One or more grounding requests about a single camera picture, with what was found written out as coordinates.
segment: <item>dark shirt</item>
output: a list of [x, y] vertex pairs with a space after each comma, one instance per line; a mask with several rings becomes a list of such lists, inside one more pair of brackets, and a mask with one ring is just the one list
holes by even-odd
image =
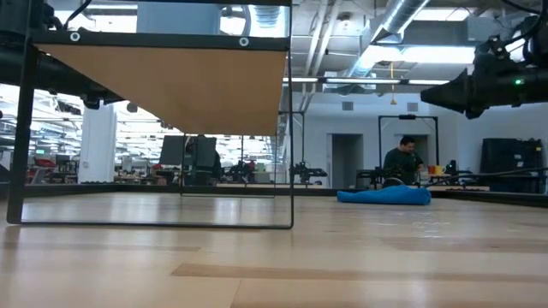
[[396, 148], [386, 153], [383, 170], [391, 177], [402, 180], [406, 185], [412, 185], [415, 179], [414, 174], [420, 164], [422, 159], [417, 154], [402, 152]]

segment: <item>wooden floor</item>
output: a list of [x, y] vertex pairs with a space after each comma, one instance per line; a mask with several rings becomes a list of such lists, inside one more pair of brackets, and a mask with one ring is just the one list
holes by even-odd
[[[284, 223], [286, 198], [29, 199], [26, 219]], [[548, 210], [298, 198], [292, 231], [9, 226], [0, 308], [548, 307]]]

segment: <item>blue cushion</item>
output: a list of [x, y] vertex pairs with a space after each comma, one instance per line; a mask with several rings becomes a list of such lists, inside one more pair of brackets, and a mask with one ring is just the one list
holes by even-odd
[[358, 193], [337, 192], [337, 201], [347, 203], [428, 205], [431, 200], [432, 195], [426, 188], [404, 185]]

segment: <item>ceiling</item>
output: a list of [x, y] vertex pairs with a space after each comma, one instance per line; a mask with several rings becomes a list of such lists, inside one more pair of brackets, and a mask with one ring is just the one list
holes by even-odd
[[[534, 5], [535, 1], [516, 1], [524, 5]], [[56, 15], [61, 21], [65, 21], [73, 9], [79, 5], [75, 0], [50, 0], [49, 3], [56, 9]], [[120, 5], [131, 6], [131, 2], [100, 1], [92, 2], [100, 12], [106, 12], [105, 8], [115, 8]], [[349, 69], [364, 51], [360, 44], [360, 36], [364, 32], [364, 26], [368, 20], [383, 14], [386, 0], [344, 0], [338, 8], [339, 14], [344, 16], [341, 20], [337, 18], [332, 32], [328, 31], [331, 19], [331, 11], [334, 2], [330, 1], [326, 10], [325, 19], [317, 22], [321, 2], [318, 0], [294, 1], [293, 39], [292, 39], [292, 64], [294, 76], [310, 75], [305, 73], [307, 58], [311, 44], [316, 44], [313, 55], [312, 67], [318, 62], [317, 76], [326, 73], [342, 72]], [[137, 17], [131, 9], [120, 9], [120, 14], [111, 10], [108, 15], [79, 15], [71, 22], [71, 27], [85, 27], [93, 31], [103, 32], [125, 32], [134, 33]], [[472, 0], [432, 0], [416, 17], [416, 21], [463, 21], [470, 15], [500, 16], [513, 14], [508, 8], [502, 9], [499, 1], [472, 1]], [[238, 33], [243, 28], [242, 18], [224, 17], [221, 22], [221, 30], [226, 33]], [[314, 42], [313, 34], [315, 27], [320, 27], [318, 40]], [[271, 35], [274, 32], [261, 32], [255, 27], [252, 33], [255, 35]], [[327, 45], [322, 51], [322, 41]], [[390, 50], [378, 50], [375, 55], [378, 60], [390, 60], [389, 62], [376, 63], [370, 73], [379, 78], [408, 78], [418, 80], [451, 80], [466, 68], [471, 57], [464, 57], [459, 63], [447, 63], [444, 59], [462, 58], [468, 51], [463, 50], [409, 50], [409, 46], [391, 47], [396, 48], [398, 58], [388, 56]], [[424, 56], [428, 52], [434, 52], [433, 56]], [[446, 56], [445, 58], [433, 61], [435, 56]], [[387, 86], [379, 86], [376, 92], [416, 92], [420, 87], [409, 88], [396, 86], [390, 89]], [[0, 121], [0, 147], [4, 150], [13, 148], [15, 137], [15, 115], [18, 89], [14, 86], [0, 85], [0, 108], [4, 118]], [[85, 110], [83, 103], [77, 97], [66, 95], [53, 96], [48, 92], [36, 91], [33, 112], [33, 143], [31, 151], [50, 149], [51, 153], [74, 153], [80, 151], [82, 115], [70, 115], [61, 112], [59, 102], [73, 106], [79, 110]], [[154, 115], [139, 109], [137, 113], [129, 113], [126, 110], [128, 102], [116, 104], [118, 114], [116, 155], [118, 157], [134, 156], [158, 159], [163, 136], [165, 134], [180, 134], [176, 129], [162, 128], [159, 119]], [[283, 134], [285, 126], [280, 125], [278, 130]], [[217, 150], [220, 152], [225, 164], [236, 163], [241, 155], [241, 137], [224, 136], [217, 137]], [[258, 158], [265, 163], [274, 160], [274, 152], [277, 153], [277, 161], [283, 156], [283, 142], [276, 138], [267, 137], [245, 137], [244, 155]]]

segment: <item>black metal frame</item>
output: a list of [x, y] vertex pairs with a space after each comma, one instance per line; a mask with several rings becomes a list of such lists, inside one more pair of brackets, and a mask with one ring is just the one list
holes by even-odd
[[[279, 5], [289, 7], [289, 35], [286, 38], [253, 38], [246, 37], [247, 44], [242, 44], [241, 37], [231, 36], [204, 36], [183, 34], [150, 34], [150, 33], [92, 33], [78, 32], [77, 39], [71, 39], [74, 32], [39, 30], [42, 23], [43, 0], [27, 0], [29, 3], [27, 14], [27, 31], [24, 45], [24, 63], [21, 68], [21, 89], [17, 110], [17, 125], [15, 129], [14, 162], [9, 183], [7, 221], [13, 224], [39, 225], [93, 225], [93, 226], [155, 226], [178, 228], [246, 228], [246, 229], [292, 229], [295, 225], [294, 183], [289, 183], [290, 222], [287, 225], [256, 225], [237, 224], [224, 225], [213, 223], [163, 223], [163, 222], [38, 222], [22, 219], [24, 196], [33, 187], [26, 187], [28, 148], [33, 117], [34, 79], [38, 66], [40, 52], [34, 44], [72, 44], [72, 45], [100, 45], [100, 46], [127, 46], [127, 47], [156, 47], [156, 48], [195, 48], [195, 49], [226, 49], [226, 50], [270, 50], [287, 52], [287, 66], [289, 78], [289, 92], [293, 92], [291, 68], [291, 36], [293, 26], [293, 8], [290, 0], [147, 0], [148, 2], [171, 3], [224, 3], [224, 4], [256, 4]], [[289, 119], [293, 118], [293, 97], [289, 95]], [[293, 121], [289, 121], [289, 160], [294, 163], [293, 149]], [[112, 186], [103, 185], [105, 191], [111, 191]]]
[[414, 121], [416, 119], [433, 119], [434, 120], [434, 130], [435, 133], [435, 140], [436, 140], [436, 164], [439, 165], [439, 128], [438, 128], [438, 117], [437, 116], [431, 116], [431, 115], [379, 115], [377, 120], [377, 127], [378, 127], [378, 166], [380, 168], [383, 168], [383, 136], [381, 131], [381, 120], [384, 118], [389, 119], [400, 119], [403, 121]]

